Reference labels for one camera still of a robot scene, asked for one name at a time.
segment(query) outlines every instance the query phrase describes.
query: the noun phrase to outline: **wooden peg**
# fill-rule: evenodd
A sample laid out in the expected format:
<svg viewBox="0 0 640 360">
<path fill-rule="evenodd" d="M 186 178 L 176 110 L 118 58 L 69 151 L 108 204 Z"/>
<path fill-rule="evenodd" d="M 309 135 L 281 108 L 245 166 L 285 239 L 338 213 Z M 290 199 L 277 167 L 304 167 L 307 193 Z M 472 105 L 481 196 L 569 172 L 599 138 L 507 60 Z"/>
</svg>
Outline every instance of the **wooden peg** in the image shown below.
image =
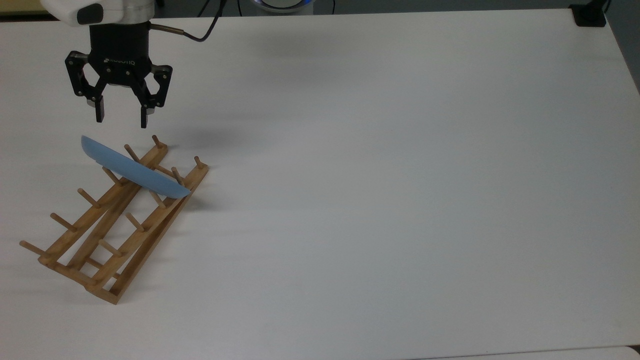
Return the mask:
<svg viewBox="0 0 640 360">
<path fill-rule="evenodd" d="M 94 208 L 100 208 L 100 204 L 98 204 L 98 202 L 93 197 L 91 197 L 91 195 L 87 194 L 86 191 L 84 191 L 82 188 L 78 189 L 78 194 L 82 195 L 82 197 L 84 197 L 85 200 L 93 205 Z"/>
<path fill-rule="evenodd" d="M 160 140 L 158 140 L 158 137 L 156 135 L 151 135 L 151 138 L 154 139 L 154 143 L 156 143 L 158 149 L 162 149 L 166 146 L 166 144 L 161 143 Z"/>
<path fill-rule="evenodd" d="M 158 203 L 158 206 L 161 209 L 166 209 L 166 205 L 163 203 L 162 199 L 160 199 L 160 196 L 158 196 L 158 194 L 154 193 L 151 190 L 149 190 L 149 193 L 151 194 L 151 197 L 153 197 L 154 200 Z"/>
<path fill-rule="evenodd" d="M 136 229 L 138 229 L 138 231 L 141 231 L 141 232 L 145 231 L 145 228 L 142 227 L 142 225 L 140 225 L 140 223 L 136 220 L 136 218 L 133 217 L 133 214 L 126 213 L 125 216 L 129 219 L 129 221 L 133 224 L 133 226 L 135 226 Z"/>
<path fill-rule="evenodd" d="M 122 186 L 122 182 L 120 181 L 120 179 L 118 179 L 118 177 L 111 170 L 106 167 L 102 167 L 102 170 L 109 176 L 111 180 L 113 180 L 114 183 L 116 183 L 118 186 Z"/>
<path fill-rule="evenodd" d="M 178 169 L 176 169 L 175 167 L 172 167 L 171 171 L 173 172 L 173 177 L 175 177 L 175 179 L 178 180 L 178 183 L 184 186 L 184 181 L 182 180 L 182 176 L 180 176 L 180 174 L 178 173 Z"/>
<path fill-rule="evenodd" d="M 96 260 L 92 259 L 92 258 L 86 258 L 86 263 L 93 266 L 94 268 L 101 268 L 103 266 L 103 264 L 100 264 L 99 262 L 97 262 Z"/>
<path fill-rule="evenodd" d="M 205 166 L 207 166 L 206 164 L 202 163 L 202 161 L 200 161 L 200 158 L 198 156 L 193 159 L 196 161 L 196 166 L 198 167 L 198 169 L 202 170 Z"/>
<path fill-rule="evenodd" d="M 156 165 L 155 169 L 160 171 L 160 172 L 162 172 L 162 173 L 164 173 L 165 175 L 169 175 L 169 176 L 173 177 L 173 172 L 171 172 L 171 170 L 168 170 L 167 168 L 164 168 L 164 167 L 162 167 L 160 165 Z"/>
<path fill-rule="evenodd" d="M 135 152 L 133 152 L 133 149 L 131 148 L 131 146 L 129 146 L 128 143 L 124 145 L 124 149 L 129 153 L 129 156 L 133 159 L 133 161 L 137 163 L 140 162 L 140 158 L 138 157 L 138 155 L 136 155 Z"/>
<path fill-rule="evenodd" d="M 108 242 L 104 241 L 104 239 L 100 239 L 98 240 L 98 244 L 100 244 L 101 247 L 104 247 L 105 249 L 107 249 L 110 253 L 114 254 L 117 257 L 121 257 L 122 253 L 114 248 L 113 246 L 111 246 L 111 244 L 109 244 Z"/>
<path fill-rule="evenodd" d="M 26 242 L 24 240 L 20 241 L 20 246 L 24 247 L 27 250 L 33 251 L 36 254 L 40 255 L 40 256 L 44 256 L 45 258 L 50 257 L 51 255 L 47 254 L 44 250 L 40 249 L 39 247 L 37 247 L 36 245 L 33 245 L 32 243 Z"/>
<path fill-rule="evenodd" d="M 58 214 L 56 213 L 51 213 L 51 218 L 55 221 L 57 221 L 60 225 L 66 227 L 69 231 L 71 232 L 76 232 L 78 231 L 77 227 L 71 225 L 70 223 L 68 223 L 65 219 L 61 218 Z"/>
</svg>

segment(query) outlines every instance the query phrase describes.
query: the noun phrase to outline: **white table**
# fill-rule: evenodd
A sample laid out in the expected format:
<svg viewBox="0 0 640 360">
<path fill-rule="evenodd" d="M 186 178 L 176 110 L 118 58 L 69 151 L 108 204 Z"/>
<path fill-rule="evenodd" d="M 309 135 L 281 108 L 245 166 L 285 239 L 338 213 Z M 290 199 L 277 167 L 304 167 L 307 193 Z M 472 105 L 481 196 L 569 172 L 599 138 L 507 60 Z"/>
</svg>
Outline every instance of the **white table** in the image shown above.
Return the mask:
<svg viewBox="0 0 640 360">
<path fill-rule="evenodd" d="M 208 19 L 158 21 L 204 31 Z M 3 359 L 413 359 L 640 343 L 640 97 L 569 10 L 222 19 L 153 33 L 139 128 L 63 59 L 86 29 L 0 24 Z M 109 179 L 88 135 L 213 166 L 117 306 L 38 264 Z M 144 218 L 152 199 L 132 212 Z M 119 235 L 131 231 L 123 223 Z"/>
</svg>

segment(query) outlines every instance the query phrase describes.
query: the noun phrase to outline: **black cable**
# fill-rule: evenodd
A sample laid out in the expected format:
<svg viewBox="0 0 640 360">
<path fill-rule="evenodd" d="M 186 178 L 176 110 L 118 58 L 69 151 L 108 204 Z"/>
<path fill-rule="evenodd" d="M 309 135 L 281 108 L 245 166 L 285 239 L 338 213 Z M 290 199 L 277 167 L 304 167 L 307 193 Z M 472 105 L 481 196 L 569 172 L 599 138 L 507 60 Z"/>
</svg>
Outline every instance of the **black cable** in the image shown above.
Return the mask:
<svg viewBox="0 0 640 360">
<path fill-rule="evenodd" d="M 200 12 L 198 13 L 198 16 L 196 17 L 200 17 L 202 15 L 202 13 L 204 13 L 204 10 L 207 8 L 207 5 L 209 5 L 209 1 L 211 0 L 207 0 L 204 5 L 202 6 L 202 9 L 200 9 Z"/>
<path fill-rule="evenodd" d="M 222 15 L 222 10 L 224 10 L 225 5 L 227 4 L 227 0 L 220 0 L 220 5 L 218 6 L 218 12 L 216 12 L 216 16 L 213 18 L 213 21 L 211 22 L 211 26 L 209 26 L 209 29 L 207 30 L 207 33 L 201 37 L 201 38 L 197 38 L 191 34 L 189 34 L 188 32 L 184 32 L 183 35 L 192 39 L 193 41 L 197 41 L 197 42 L 203 42 L 204 40 L 207 40 L 207 38 L 209 37 L 209 35 L 211 35 L 211 31 L 213 30 L 213 27 L 215 27 L 216 23 L 218 22 L 218 19 L 220 18 L 220 15 Z"/>
</svg>

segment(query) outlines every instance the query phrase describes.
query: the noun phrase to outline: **blue plate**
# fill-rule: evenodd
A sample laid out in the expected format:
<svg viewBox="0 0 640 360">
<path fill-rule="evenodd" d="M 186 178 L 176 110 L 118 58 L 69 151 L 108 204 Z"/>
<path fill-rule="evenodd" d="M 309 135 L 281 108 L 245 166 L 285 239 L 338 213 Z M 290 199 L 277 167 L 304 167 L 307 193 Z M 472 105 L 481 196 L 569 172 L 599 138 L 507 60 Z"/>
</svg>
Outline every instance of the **blue plate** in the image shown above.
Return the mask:
<svg viewBox="0 0 640 360">
<path fill-rule="evenodd" d="M 184 186 L 84 135 L 82 137 L 82 150 L 103 167 L 160 195 L 179 199 L 191 193 Z"/>
</svg>

